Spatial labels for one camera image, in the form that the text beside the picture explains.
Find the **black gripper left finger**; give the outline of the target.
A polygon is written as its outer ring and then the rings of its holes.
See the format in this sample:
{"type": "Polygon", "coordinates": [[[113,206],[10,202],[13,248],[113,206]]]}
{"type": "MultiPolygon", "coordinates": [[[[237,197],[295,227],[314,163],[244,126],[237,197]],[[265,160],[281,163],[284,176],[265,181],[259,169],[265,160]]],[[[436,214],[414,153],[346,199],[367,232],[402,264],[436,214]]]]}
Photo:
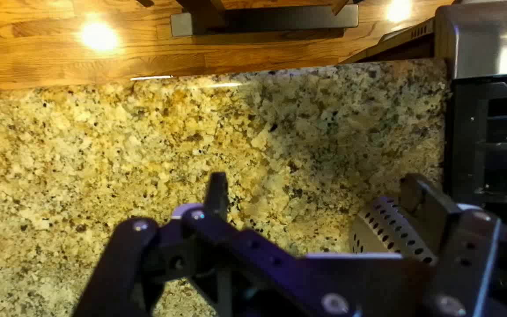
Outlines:
{"type": "Polygon", "coordinates": [[[205,195],[205,209],[215,213],[221,218],[228,218],[230,213],[230,181],[224,172],[212,172],[205,195]]]}

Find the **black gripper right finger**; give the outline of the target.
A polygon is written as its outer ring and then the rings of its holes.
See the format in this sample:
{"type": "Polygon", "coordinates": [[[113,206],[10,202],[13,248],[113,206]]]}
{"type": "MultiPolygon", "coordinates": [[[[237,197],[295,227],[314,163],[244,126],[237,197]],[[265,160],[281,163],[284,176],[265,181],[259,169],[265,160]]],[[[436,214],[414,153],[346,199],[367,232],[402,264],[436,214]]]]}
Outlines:
{"type": "Polygon", "coordinates": [[[423,174],[411,172],[400,181],[400,204],[421,239],[439,253],[462,213],[458,204],[423,174]]]}

